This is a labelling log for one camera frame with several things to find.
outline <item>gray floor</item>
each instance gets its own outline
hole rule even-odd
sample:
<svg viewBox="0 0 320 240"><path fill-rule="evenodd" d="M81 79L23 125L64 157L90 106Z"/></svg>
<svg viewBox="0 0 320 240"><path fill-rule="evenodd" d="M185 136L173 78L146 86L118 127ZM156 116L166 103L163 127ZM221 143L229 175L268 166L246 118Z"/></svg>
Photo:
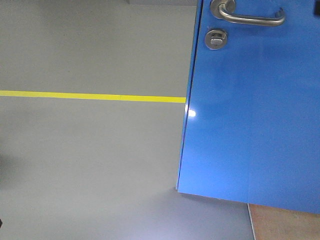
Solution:
<svg viewBox="0 0 320 240"><path fill-rule="evenodd" d="M195 8L86 2L1 3L0 89L185 95ZM130 26L141 43L126 52ZM183 115L181 103L0 97L0 239L252 240L245 204L175 191Z"/></svg>
<svg viewBox="0 0 320 240"><path fill-rule="evenodd" d="M0 89L185 97L196 8L0 3Z"/></svg>

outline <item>metal door handle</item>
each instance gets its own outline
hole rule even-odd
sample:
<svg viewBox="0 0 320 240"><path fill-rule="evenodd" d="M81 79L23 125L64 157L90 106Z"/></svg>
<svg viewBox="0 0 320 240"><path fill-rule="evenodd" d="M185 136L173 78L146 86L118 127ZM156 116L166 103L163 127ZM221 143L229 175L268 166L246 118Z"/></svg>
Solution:
<svg viewBox="0 0 320 240"><path fill-rule="evenodd" d="M280 8L275 17L238 15L233 12L236 9L235 0L212 0L210 4L212 14L217 19L224 19L234 24L248 24L266 27L277 27L285 22L285 11Z"/></svg>

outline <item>blue door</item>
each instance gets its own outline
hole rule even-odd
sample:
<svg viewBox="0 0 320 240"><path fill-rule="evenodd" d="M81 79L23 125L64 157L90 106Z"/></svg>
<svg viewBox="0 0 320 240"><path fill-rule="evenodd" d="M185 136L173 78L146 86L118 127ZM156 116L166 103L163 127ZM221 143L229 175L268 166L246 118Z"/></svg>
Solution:
<svg viewBox="0 0 320 240"><path fill-rule="evenodd" d="M199 0L185 109L180 193L320 214L320 2Z"/></svg>

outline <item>yellow line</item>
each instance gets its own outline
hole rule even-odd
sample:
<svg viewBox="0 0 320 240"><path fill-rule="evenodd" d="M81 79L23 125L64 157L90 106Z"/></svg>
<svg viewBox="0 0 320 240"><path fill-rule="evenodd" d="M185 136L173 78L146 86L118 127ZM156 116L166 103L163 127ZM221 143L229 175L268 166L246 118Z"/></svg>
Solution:
<svg viewBox="0 0 320 240"><path fill-rule="evenodd" d="M158 103L185 103L185 97L178 96L139 96L139 95L115 95L93 93L65 93L45 91L8 91L0 90L0 97L29 97L29 98L57 98L57 99L92 99L92 100L116 100L133 102L158 102Z"/></svg>

